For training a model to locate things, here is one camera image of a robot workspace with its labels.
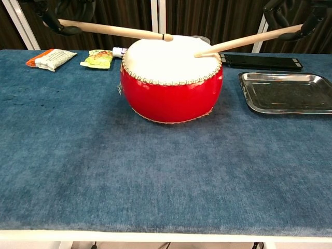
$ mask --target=drumstick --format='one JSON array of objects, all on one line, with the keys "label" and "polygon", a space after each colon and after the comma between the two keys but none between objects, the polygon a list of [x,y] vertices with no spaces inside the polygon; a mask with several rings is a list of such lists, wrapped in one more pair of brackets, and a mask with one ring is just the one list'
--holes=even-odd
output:
[{"label": "drumstick", "polygon": [[202,57],[204,54],[208,54],[208,53],[218,53],[218,52],[222,52],[222,51],[225,51],[228,49],[238,48],[238,47],[242,47],[245,45],[253,44],[256,42],[264,42],[265,40],[271,40],[271,39],[278,38],[280,35],[285,34],[285,33],[297,32],[301,29],[301,27],[302,27],[302,24],[299,24],[296,26],[285,27],[283,29],[273,30],[273,31],[269,31],[266,33],[262,33],[262,34],[251,35],[251,36],[242,37],[242,38],[235,39],[235,40],[230,40],[225,43],[219,43],[219,44],[213,45],[211,48],[209,48],[207,50],[199,51],[199,52],[195,53],[194,56],[196,58],[199,58],[199,57]]},{"label": "drumstick", "polygon": [[156,40],[165,40],[166,42],[170,42],[173,40],[173,36],[170,34],[160,34],[147,30],[137,30],[130,29],[127,27],[117,27],[117,26],[109,26],[102,24],[95,24],[89,22],[77,22],[71,20],[59,19],[59,22],[63,26],[76,26],[79,27],[82,31],[91,32],[91,33],[99,33],[105,35],[116,35],[137,39],[156,39]]}]

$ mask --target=packet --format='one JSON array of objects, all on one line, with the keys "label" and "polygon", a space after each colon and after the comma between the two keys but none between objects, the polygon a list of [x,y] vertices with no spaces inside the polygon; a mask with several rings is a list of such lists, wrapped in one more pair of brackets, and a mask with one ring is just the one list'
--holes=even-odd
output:
[{"label": "packet", "polygon": [[109,69],[112,59],[112,51],[94,49],[89,51],[89,57],[82,61],[80,65],[91,68]]},{"label": "packet", "polygon": [[114,57],[118,57],[118,58],[122,58],[123,55],[127,52],[127,48],[117,48],[114,47],[112,50],[113,56]]},{"label": "packet", "polygon": [[31,58],[26,62],[29,67],[38,67],[55,72],[56,69],[69,61],[77,53],[62,50],[62,49],[48,49],[45,52]]}]

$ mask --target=red drum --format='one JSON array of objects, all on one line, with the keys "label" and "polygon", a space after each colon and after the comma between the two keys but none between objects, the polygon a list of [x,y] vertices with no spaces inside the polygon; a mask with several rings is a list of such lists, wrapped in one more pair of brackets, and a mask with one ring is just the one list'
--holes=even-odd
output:
[{"label": "red drum", "polygon": [[121,87],[132,109],[160,123],[180,123],[208,115],[223,84],[218,53],[195,58],[211,45],[199,38],[141,39],[122,58]]}]

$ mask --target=metal tray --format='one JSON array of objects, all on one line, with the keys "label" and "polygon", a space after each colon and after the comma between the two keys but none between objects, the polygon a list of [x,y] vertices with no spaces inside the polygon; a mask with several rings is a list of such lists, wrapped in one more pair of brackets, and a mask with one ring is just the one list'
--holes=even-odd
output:
[{"label": "metal tray", "polygon": [[332,84],[307,73],[244,72],[239,74],[246,102],[266,114],[332,114]]}]

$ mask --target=drum head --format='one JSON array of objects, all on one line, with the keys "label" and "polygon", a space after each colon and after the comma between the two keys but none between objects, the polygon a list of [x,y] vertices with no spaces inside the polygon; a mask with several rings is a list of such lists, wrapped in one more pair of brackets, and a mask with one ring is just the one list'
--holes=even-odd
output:
[{"label": "drum head", "polygon": [[125,70],[135,78],[157,85],[188,85],[215,75],[221,67],[218,53],[195,58],[211,47],[199,38],[173,36],[172,41],[141,39],[123,57]]}]

